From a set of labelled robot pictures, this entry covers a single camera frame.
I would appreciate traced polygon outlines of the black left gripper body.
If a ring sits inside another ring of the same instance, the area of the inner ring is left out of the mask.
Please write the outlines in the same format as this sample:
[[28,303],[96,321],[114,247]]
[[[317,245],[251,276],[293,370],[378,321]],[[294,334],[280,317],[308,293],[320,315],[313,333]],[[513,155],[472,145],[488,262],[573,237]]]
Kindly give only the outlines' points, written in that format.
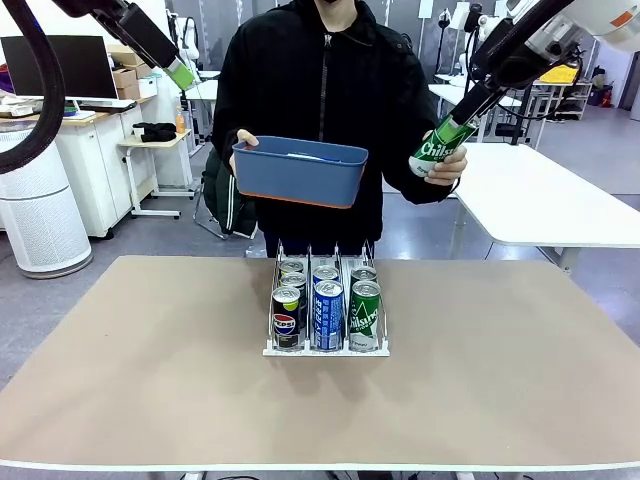
[[101,24],[117,24],[129,11],[125,0],[54,0],[69,17],[91,16]]

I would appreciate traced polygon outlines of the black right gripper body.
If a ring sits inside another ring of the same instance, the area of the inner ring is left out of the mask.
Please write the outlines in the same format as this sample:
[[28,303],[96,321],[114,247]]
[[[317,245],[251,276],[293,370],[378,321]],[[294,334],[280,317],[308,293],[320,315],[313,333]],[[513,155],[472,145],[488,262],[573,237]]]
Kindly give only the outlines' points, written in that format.
[[497,24],[472,55],[473,78],[488,91],[526,88],[565,57],[559,41],[542,39],[521,42],[510,55],[491,60],[492,49],[512,29],[512,24]]

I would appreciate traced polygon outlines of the person's left hand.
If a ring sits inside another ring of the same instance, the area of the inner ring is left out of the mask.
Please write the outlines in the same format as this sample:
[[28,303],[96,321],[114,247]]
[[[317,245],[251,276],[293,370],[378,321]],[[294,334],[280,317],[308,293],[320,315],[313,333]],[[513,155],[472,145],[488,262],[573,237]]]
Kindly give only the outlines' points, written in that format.
[[424,178],[426,183],[437,186],[453,186],[461,179],[462,173],[467,167],[467,149],[459,146],[451,155],[442,162],[438,162]]

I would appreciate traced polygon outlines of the person's right hand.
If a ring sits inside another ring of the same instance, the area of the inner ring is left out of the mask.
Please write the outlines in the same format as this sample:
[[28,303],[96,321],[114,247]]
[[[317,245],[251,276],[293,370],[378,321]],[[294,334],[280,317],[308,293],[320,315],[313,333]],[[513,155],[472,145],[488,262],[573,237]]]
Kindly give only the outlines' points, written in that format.
[[[246,146],[256,147],[259,145],[259,140],[248,130],[239,129],[236,133],[236,139],[232,142],[232,145],[236,145],[238,143],[244,143]],[[233,176],[236,176],[236,159],[234,153],[230,156],[229,166]]]

